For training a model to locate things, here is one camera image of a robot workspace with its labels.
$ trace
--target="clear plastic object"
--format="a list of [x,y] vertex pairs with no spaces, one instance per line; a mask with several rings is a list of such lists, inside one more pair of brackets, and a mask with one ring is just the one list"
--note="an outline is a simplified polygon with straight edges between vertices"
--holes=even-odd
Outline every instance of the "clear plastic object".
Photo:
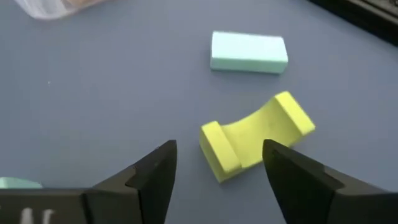
[[15,0],[36,19],[58,19],[105,0]]

